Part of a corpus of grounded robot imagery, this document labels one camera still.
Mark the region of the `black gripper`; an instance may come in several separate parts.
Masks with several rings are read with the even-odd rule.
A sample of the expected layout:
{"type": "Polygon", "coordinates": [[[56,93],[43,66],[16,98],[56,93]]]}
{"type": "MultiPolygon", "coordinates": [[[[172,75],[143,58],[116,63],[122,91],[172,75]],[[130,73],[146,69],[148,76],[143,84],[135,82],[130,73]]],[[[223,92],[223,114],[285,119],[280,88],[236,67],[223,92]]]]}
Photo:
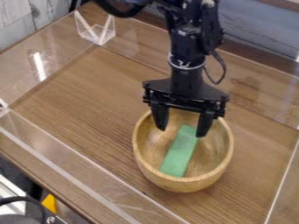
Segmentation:
{"type": "Polygon", "coordinates": [[[202,70],[188,72],[174,69],[172,76],[143,82],[144,102],[150,105],[155,126],[166,130],[170,108],[200,113],[196,137],[206,137],[214,117],[226,115],[230,96],[211,86],[202,77],[202,70]]]}

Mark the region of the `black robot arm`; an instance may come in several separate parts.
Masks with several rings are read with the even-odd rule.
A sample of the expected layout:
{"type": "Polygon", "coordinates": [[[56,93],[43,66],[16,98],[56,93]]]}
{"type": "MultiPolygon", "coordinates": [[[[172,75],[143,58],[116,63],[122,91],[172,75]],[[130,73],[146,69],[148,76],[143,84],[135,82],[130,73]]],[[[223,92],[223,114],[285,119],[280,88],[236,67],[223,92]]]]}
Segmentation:
{"type": "Polygon", "coordinates": [[[223,61],[216,48],[223,43],[220,0],[95,0],[98,6],[119,18],[134,17],[148,4],[158,4],[164,14],[171,39],[168,79],[143,82],[144,103],[151,107],[156,128],[164,130],[170,109],[200,115],[196,136],[206,137],[215,119],[226,114],[230,96],[215,88],[220,79],[211,79],[206,57],[223,61]]]}

